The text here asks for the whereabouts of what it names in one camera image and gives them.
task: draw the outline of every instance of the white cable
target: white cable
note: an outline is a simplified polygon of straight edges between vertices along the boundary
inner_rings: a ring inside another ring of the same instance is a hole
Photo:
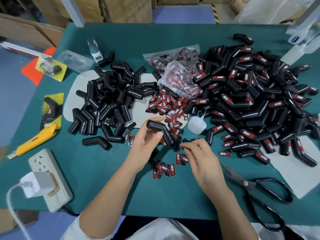
[[[17,187],[32,187],[32,183],[31,182],[25,182],[25,183],[19,183],[19,184],[16,184],[14,186],[12,186],[10,188],[10,190],[8,191],[7,193],[7,206],[9,208],[9,211],[12,215],[12,217],[14,218],[14,220],[16,221],[16,223],[18,224],[18,226],[20,227],[22,233],[24,234],[24,236],[26,237],[27,240],[32,240],[30,235],[28,234],[26,228],[24,227],[24,225],[22,224],[22,222],[20,221],[20,219],[18,218],[18,216],[16,215],[16,213],[14,212],[14,209],[12,207],[12,204],[11,204],[11,199],[10,199],[10,196],[11,196],[11,193],[13,191],[14,188],[17,188]]]

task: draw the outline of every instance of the white squeeze bottle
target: white squeeze bottle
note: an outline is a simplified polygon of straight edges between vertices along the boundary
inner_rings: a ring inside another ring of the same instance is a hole
[[[188,129],[196,134],[199,135],[201,134],[206,128],[207,128],[207,124],[203,121],[205,115],[203,115],[201,118],[197,117],[197,116],[193,116],[189,123],[188,123]]]
[[[94,60],[98,63],[99,61],[103,60],[103,56],[98,48],[97,42],[93,38],[87,39],[89,50],[91,55],[93,56]]]

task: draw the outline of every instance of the white paper mat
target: white paper mat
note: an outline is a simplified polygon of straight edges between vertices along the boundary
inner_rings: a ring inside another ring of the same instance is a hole
[[[76,95],[77,90],[81,90],[86,92],[87,91],[87,83],[90,80],[97,79],[99,78],[98,74],[94,70],[86,71],[81,73],[76,77],[74,80],[72,87],[69,91],[69,94],[66,98],[66,102],[63,107],[63,116],[67,121],[73,122],[73,115],[72,115],[72,109],[74,108],[79,108],[81,109],[84,102],[84,99],[82,97],[79,97]],[[143,73],[141,75],[141,82],[146,83],[146,82],[156,82],[157,80],[152,74],[149,73]],[[127,127],[131,123],[135,122],[137,125],[135,128],[140,128],[143,122],[147,119],[159,116],[157,114],[153,113],[146,113],[146,109],[149,104],[149,100],[151,99],[151,96],[144,97],[142,100],[135,100],[132,109],[129,109],[130,115],[132,120],[126,122],[125,126]],[[183,117],[178,118],[178,121],[181,123],[181,127],[183,128],[186,126],[188,121],[185,121]]]
[[[261,151],[270,158],[271,164],[281,173],[295,196],[301,199],[320,183],[320,152],[308,136],[299,138],[306,154],[319,163],[317,166],[311,168],[295,158],[291,147],[289,156],[280,155],[279,146],[275,146],[277,151],[274,153],[267,154],[262,147]]]

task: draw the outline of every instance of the electrical socket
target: electrical socket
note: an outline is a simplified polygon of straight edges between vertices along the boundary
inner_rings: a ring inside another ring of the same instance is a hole
[[[56,212],[73,198],[73,194],[50,150],[43,149],[30,157],[29,164],[33,172],[52,173],[59,185],[50,194],[43,196],[50,212]]]

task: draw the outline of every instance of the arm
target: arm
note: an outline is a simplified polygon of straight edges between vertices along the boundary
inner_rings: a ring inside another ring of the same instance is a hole
[[[217,209],[223,239],[257,240],[258,234],[226,185],[217,156],[204,139],[182,143],[192,173]]]
[[[154,121],[163,119],[163,117],[152,118]],[[143,169],[152,151],[162,140],[163,133],[147,129],[146,122],[134,138],[122,166],[80,215],[80,228],[91,238],[101,239],[112,234],[136,174]]]

